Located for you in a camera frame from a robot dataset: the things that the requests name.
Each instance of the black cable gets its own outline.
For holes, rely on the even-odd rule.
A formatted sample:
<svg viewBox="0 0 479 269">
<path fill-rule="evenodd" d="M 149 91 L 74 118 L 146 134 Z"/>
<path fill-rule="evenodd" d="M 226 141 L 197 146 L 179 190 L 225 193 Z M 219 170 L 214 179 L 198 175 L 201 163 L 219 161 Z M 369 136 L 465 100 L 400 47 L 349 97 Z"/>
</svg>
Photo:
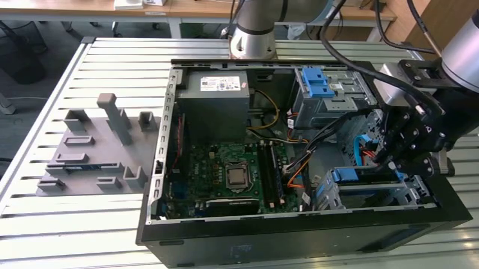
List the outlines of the black cable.
<svg viewBox="0 0 479 269">
<path fill-rule="evenodd" d="M 361 5 L 358 6 L 358 9 L 361 10 L 370 2 L 372 2 L 372 0 L 369 0 L 369 1 L 366 1 L 366 3 L 361 4 Z"/>
<path fill-rule="evenodd" d="M 312 40 L 309 32 L 308 32 L 308 26 L 305 26 L 305 34 L 308 35 L 309 40 Z"/>
<path fill-rule="evenodd" d="M 336 8 L 332 11 L 332 14 L 329 15 L 329 17 L 326 18 L 326 21 L 322 25 L 322 29 L 320 32 L 320 38 L 321 38 L 321 43 L 324 48 L 326 49 L 326 51 L 329 52 L 329 54 L 344 64 L 346 65 L 350 69 L 356 70 L 357 72 L 360 72 L 362 75 L 370 76 L 372 78 L 385 82 L 386 84 L 390 84 L 392 86 L 397 87 L 400 90 L 402 90 L 405 92 L 404 95 L 404 99 L 406 101 L 406 103 L 414 108 L 416 106 L 418 106 L 425 113 L 432 116 L 432 117 L 437 117 L 441 115 L 442 110 L 438 107 L 438 104 L 434 102 L 434 100 L 432 99 L 430 96 L 425 95 L 421 91 L 418 91 L 412 85 L 409 85 L 406 82 L 396 79 L 394 77 L 390 77 L 377 71 L 369 70 L 358 65 L 356 65 L 352 61 L 349 61 L 348 58 L 345 58 L 342 56 L 342 54 L 340 54 L 337 52 L 337 50 L 330 46 L 329 41 L 326 39 L 326 30 L 328 30 L 328 26 L 340 10 L 340 8 L 344 5 L 345 0 L 341 0 L 340 3 L 337 4 Z"/>
<path fill-rule="evenodd" d="M 230 11 L 229 11 L 228 32 L 226 32 L 226 35 L 225 35 L 225 36 L 229 36 L 229 34 L 230 34 L 232 22 L 234 21 L 236 16 L 237 16 L 237 13 L 238 13 L 238 10 L 240 10 L 241 7 L 242 7 L 244 0 L 238 0 L 237 7 L 236 7 L 236 10 L 234 10 L 234 14 L 233 14 L 233 13 L 232 13 L 232 10 L 233 10 L 233 7 L 234 7 L 234 2 L 236 2 L 236 0 L 232 0 Z"/>
<path fill-rule="evenodd" d="M 341 11 L 338 10 L 338 24 L 337 24 L 337 30 L 336 30 L 336 34 L 332 37 L 332 40 L 336 40 L 336 38 L 340 36 L 340 34 L 342 33 L 342 26 L 344 26 L 344 20 L 342 20 L 342 14 Z"/>
<path fill-rule="evenodd" d="M 232 24 L 232 11 L 234 10 L 234 3 L 236 3 L 236 0 L 232 0 L 230 1 L 230 10 L 229 10 L 228 32 L 229 32 L 229 27 L 230 27 L 230 24 Z"/>
<path fill-rule="evenodd" d="M 329 122 L 316 133 L 316 135 L 313 136 L 313 138 L 309 140 L 308 144 L 304 147 L 304 151 L 301 156 L 296 159 L 296 161 L 293 161 L 289 165 L 288 165 L 288 170 L 290 168 L 293 168 L 298 163 L 301 163 L 305 158 L 312 154 L 312 152 L 316 150 L 317 148 L 317 143 L 321 142 L 324 139 L 326 139 L 329 136 L 332 136 L 336 131 L 338 130 L 338 128 L 341 127 L 341 124 L 349 120 L 350 118 L 360 116 L 360 115 L 366 115 L 369 114 L 370 109 L 360 109 L 357 111 L 353 112 L 348 112 L 345 113 L 342 116 L 340 116 L 338 118 L 336 118 L 332 122 Z"/>
<path fill-rule="evenodd" d="M 381 24 L 381 13 L 378 12 L 378 0 L 374 0 L 374 13 L 376 13 L 376 25 L 377 25 L 377 31 L 378 34 L 382 38 L 384 43 L 386 43 L 386 45 L 389 45 L 390 47 L 396 48 L 396 49 L 405 49 L 405 50 L 412 50 L 414 52 L 424 52 L 424 53 L 430 53 L 434 54 L 434 51 L 432 49 L 425 49 L 425 48 L 414 48 L 410 46 L 405 46 L 405 45 L 400 45 L 393 43 L 388 37 L 384 34 L 384 29 L 382 29 L 382 24 Z"/>
<path fill-rule="evenodd" d="M 409 10 L 410 10 L 410 13 L 412 13 L 412 17 L 417 23 L 417 26 L 421 30 L 422 33 L 426 33 L 426 27 L 425 27 L 425 24 L 424 24 L 424 21 L 421 20 L 420 18 L 420 15 L 417 13 L 417 10 L 416 10 L 416 7 L 413 6 L 413 2 L 412 0 L 406 0 L 406 5 L 409 6 Z"/>
</svg>

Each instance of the aluminum slatted table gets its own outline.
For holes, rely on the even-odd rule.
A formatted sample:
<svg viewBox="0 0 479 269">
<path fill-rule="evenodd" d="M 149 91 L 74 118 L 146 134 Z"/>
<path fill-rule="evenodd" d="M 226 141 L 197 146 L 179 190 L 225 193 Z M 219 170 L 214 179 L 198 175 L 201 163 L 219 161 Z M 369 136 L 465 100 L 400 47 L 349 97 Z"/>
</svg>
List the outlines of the aluminum slatted table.
<svg viewBox="0 0 479 269">
<path fill-rule="evenodd" d="M 380 43 L 336 42 L 350 59 L 384 62 L 410 54 Z M 330 60 L 314 41 L 277 41 L 280 59 Z M 66 110 L 95 108 L 102 92 L 117 96 L 129 116 L 161 113 L 169 60 L 228 57 L 221 40 L 109 39 L 81 44 L 31 130 L 0 181 L 0 267 L 3 268 L 163 268 L 146 248 L 134 245 L 141 194 L 35 197 L 45 161 L 54 153 Z M 462 137 L 449 153 L 457 176 L 449 182 L 473 220 L 434 232 L 386 253 L 356 254 L 226 266 L 223 268 L 433 268 L 479 267 L 479 136 Z"/>
</svg>

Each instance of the green circuit board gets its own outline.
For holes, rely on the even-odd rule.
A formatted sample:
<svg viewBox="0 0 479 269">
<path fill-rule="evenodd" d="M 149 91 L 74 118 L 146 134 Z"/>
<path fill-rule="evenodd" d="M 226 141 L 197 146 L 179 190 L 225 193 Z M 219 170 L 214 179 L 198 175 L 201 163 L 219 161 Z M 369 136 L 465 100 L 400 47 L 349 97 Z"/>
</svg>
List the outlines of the green circuit board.
<svg viewBox="0 0 479 269">
<path fill-rule="evenodd" d="M 213 145 L 194 145 L 189 151 L 189 171 L 186 186 L 182 186 L 185 201 L 206 200 L 207 198 L 249 197 L 260 200 L 260 214 L 297 211 L 296 193 L 286 192 L 284 204 L 269 208 L 262 202 L 262 186 L 258 170 L 256 144 L 218 143 Z M 281 143 L 274 144 L 277 163 L 286 163 L 285 148 Z M 228 165 L 245 165 L 248 168 L 248 187 L 240 191 L 226 186 L 225 170 Z M 194 202 L 177 203 L 178 218 L 194 217 Z"/>
</svg>

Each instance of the sticker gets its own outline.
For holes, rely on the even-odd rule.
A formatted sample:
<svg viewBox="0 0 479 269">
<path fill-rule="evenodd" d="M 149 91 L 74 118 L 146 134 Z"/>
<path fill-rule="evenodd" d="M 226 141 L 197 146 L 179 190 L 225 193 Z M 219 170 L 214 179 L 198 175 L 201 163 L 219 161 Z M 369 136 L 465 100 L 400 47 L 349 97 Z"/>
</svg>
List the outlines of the sticker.
<svg viewBox="0 0 479 269">
<path fill-rule="evenodd" d="M 166 13 L 163 13 L 163 12 L 145 12 L 143 14 L 153 15 L 153 16 L 165 16 L 166 15 Z"/>
<path fill-rule="evenodd" d="M 202 77 L 199 91 L 240 91 L 240 77 Z"/>
<path fill-rule="evenodd" d="M 330 88 L 330 89 L 334 89 L 334 90 L 338 90 L 338 89 L 340 89 L 340 90 L 344 90 L 344 89 L 342 89 L 342 85 L 341 85 L 340 83 L 329 84 L 329 88 Z"/>
<path fill-rule="evenodd" d="M 309 203 L 310 203 L 310 197 L 305 194 L 305 192 L 302 192 L 301 199 L 302 199 L 304 203 L 306 203 L 306 204 L 309 205 Z"/>
<path fill-rule="evenodd" d="M 293 119 L 286 119 L 286 127 L 293 129 Z"/>
</svg>

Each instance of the black cable on robot arm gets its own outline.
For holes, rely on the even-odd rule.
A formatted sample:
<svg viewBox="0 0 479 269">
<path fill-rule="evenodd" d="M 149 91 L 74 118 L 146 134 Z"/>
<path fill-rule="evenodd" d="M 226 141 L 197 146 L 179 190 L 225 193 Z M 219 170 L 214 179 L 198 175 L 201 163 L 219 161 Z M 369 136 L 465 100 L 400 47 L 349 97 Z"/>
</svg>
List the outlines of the black cable on robot arm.
<svg viewBox="0 0 479 269">
<path fill-rule="evenodd" d="M 378 34 L 381 36 L 384 43 L 386 43 L 386 45 L 389 45 L 390 47 L 393 47 L 396 49 L 405 49 L 405 50 L 412 50 L 414 52 L 424 52 L 424 53 L 434 54 L 433 49 L 416 48 L 416 47 L 405 46 L 401 44 L 396 44 L 388 39 L 388 37 L 385 36 L 385 33 L 384 33 L 382 24 L 381 24 L 381 13 L 378 12 L 378 0 L 373 0 L 373 1 L 374 1 L 373 4 L 374 4 L 374 13 L 376 13 L 376 25 L 377 25 Z"/>
<path fill-rule="evenodd" d="M 417 105 L 420 108 L 425 111 L 425 113 L 429 116 L 437 117 L 441 115 L 442 110 L 440 109 L 437 103 L 432 99 L 430 96 L 426 96 L 421 91 L 418 91 L 412 85 L 405 83 L 404 81 L 396 79 L 394 77 L 390 77 L 377 71 L 372 71 L 361 66 L 357 66 L 352 61 L 349 61 L 348 58 L 342 56 L 342 54 L 338 53 L 338 51 L 330 46 L 328 40 L 326 40 L 326 30 L 328 26 L 338 13 L 340 8 L 344 5 L 345 0 L 341 0 L 337 4 L 336 8 L 333 9 L 329 17 L 326 18 L 326 21 L 322 25 L 321 32 L 320 32 L 320 39 L 324 48 L 329 52 L 329 54 L 344 64 L 346 65 L 352 70 L 356 70 L 361 74 L 370 76 L 372 78 L 385 82 L 386 84 L 393 85 L 400 90 L 404 91 L 404 99 L 406 103 L 414 108 Z"/>
<path fill-rule="evenodd" d="M 228 34 L 226 34 L 225 36 L 229 36 L 229 34 L 230 34 L 230 26 L 232 26 L 232 23 L 233 23 L 233 21 L 234 21 L 234 19 L 236 19 L 238 10 L 240 10 L 241 7 L 242 7 L 244 0 L 238 0 L 237 7 L 236 7 L 236 10 L 234 10 L 234 14 L 233 14 L 233 13 L 232 13 L 232 9 L 233 9 L 233 7 L 234 7 L 234 2 L 236 2 L 236 0 L 232 0 L 230 13 L 229 13 L 229 23 L 228 23 Z"/>
<path fill-rule="evenodd" d="M 428 30 L 426 30 L 424 21 L 421 20 L 420 15 L 418 15 L 418 13 L 417 13 L 416 7 L 413 6 L 412 0 L 406 0 L 406 5 L 409 6 L 410 14 L 412 14 L 413 20 L 414 20 L 416 23 L 417 23 L 417 26 L 418 26 L 418 28 L 420 28 L 420 31 L 421 31 L 422 33 L 426 33 Z"/>
</svg>

